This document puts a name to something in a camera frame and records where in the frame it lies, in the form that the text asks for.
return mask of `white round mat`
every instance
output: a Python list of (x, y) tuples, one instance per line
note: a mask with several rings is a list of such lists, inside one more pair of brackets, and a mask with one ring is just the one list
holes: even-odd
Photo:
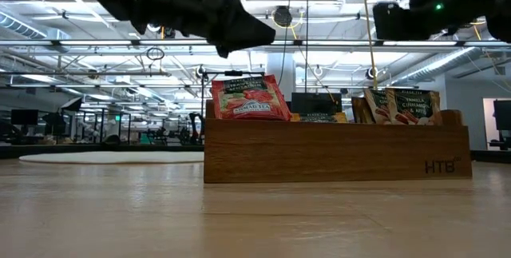
[(204, 152), (54, 153), (19, 157), (20, 161), (61, 164), (190, 163), (203, 162)]

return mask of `computer monitor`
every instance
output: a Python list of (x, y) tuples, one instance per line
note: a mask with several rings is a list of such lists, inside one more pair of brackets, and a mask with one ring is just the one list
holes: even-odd
[(511, 130), (511, 101), (496, 100), (493, 108), (497, 130)]
[(341, 93), (293, 93), (291, 95), (291, 112), (293, 113), (328, 113), (343, 111)]
[(10, 124), (12, 125), (37, 125), (39, 110), (36, 109), (12, 109), (10, 111)]

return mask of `red tea packet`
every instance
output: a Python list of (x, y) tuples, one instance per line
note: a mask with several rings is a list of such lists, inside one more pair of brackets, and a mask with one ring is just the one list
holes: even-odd
[(267, 119), (288, 121), (291, 112), (275, 76), (212, 82), (218, 119)]

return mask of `wooden tabletop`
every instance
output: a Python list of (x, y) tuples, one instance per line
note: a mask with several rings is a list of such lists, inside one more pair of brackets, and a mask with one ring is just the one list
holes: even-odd
[(472, 180), (203, 185), (202, 164), (0, 161), (2, 257), (508, 257), (511, 166)]

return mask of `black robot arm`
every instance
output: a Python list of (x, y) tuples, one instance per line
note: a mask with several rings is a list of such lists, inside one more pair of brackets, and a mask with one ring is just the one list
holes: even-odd
[(496, 39), (511, 42), (510, 0), (410, 0), (403, 9), (396, 2), (379, 2), (373, 7), (378, 39), (426, 40), (447, 30), (447, 34), (486, 16), (489, 32)]
[(226, 58), (235, 50), (271, 44), (275, 30), (243, 8), (240, 0), (98, 0), (141, 34), (148, 24), (205, 38)]

